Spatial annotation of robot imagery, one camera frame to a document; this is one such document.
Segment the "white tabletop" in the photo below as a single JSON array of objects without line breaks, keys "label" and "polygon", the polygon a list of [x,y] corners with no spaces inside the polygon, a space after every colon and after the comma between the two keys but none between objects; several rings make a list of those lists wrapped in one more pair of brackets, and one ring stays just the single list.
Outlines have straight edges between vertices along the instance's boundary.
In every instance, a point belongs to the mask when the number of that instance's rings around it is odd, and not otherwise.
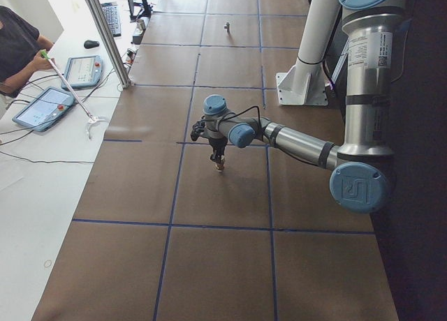
[{"label": "white tabletop", "polygon": [[[81,19],[73,29],[65,31],[50,50],[63,72],[69,57],[98,54],[103,59],[103,78],[112,64],[91,16]],[[122,36],[115,38],[120,53],[131,45],[133,24],[122,17]],[[100,46],[86,50],[87,39],[98,40]],[[31,80],[54,74],[40,71]],[[31,100],[41,89],[60,87],[61,80],[51,77],[36,80],[17,99]],[[122,88],[115,73],[103,87],[85,102],[95,116],[111,118]],[[78,92],[85,97],[91,89]],[[5,143],[26,134],[28,130],[12,122],[24,105],[11,105],[0,119],[0,140]],[[88,117],[76,105],[55,126],[43,133],[33,132],[0,151],[32,161],[93,162],[103,140],[107,123],[91,128],[86,135]],[[0,154],[0,315],[2,320],[30,320],[50,276],[57,253],[64,240],[73,212],[78,204],[92,163],[30,163]]]}]

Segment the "robotic arm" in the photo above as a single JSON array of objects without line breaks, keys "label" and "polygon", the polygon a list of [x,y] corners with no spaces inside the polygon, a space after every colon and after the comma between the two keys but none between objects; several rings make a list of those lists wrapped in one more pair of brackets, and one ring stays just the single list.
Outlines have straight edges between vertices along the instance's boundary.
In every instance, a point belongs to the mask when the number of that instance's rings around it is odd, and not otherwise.
[{"label": "robotic arm", "polygon": [[204,116],[193,126],[191,139],[208,139],[213,148],[211,160],[219,171],[224,168],[228,140],[244,148],[255,139],[298,160],[332,170],[329,187],[336,202],[356,213],[368,214],[389,201],[395,185],[393,151],[386,145],[386,126],[393,33],[404,21],[405,0],[339,2],[343,5],[342,29],[349,36],[342,146],[264,117],[241,117],[244,112],[229,110],[225,98],[218,95],[205,99]]}]

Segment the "computer mouse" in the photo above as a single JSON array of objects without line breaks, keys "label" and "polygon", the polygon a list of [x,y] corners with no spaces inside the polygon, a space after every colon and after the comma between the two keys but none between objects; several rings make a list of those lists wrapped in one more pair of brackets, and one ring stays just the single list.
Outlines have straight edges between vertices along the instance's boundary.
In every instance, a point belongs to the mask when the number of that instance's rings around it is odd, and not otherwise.
[{"label": "computer mouse", "polygon": [[99,42],[97,40],[86,40],[84,42],[84,48],[86,49],[91,49],[93,47],[98,47],[99,46]]}]

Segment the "keyboard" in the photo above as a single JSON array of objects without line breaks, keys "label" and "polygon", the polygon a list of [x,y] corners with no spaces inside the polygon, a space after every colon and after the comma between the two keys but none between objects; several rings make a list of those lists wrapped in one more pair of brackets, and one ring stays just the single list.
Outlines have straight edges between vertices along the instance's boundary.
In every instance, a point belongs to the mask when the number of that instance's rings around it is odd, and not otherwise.
[{"label": "keyboard", "polygon": [[113,2],[102,3],[105,21],[113,37],[121,36],[121,20],[119,19],[118,5]]}]

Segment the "person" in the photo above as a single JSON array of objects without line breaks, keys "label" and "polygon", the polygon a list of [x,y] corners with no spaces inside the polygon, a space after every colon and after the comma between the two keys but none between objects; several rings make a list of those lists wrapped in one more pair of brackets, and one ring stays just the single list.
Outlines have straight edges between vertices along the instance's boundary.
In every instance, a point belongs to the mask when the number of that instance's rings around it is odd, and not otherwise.
[{"label": "person", "polygon": [[0,6],[0,93],[15,98],[33,73],[52,68],[41,55],[52,46],[36,27]]}]

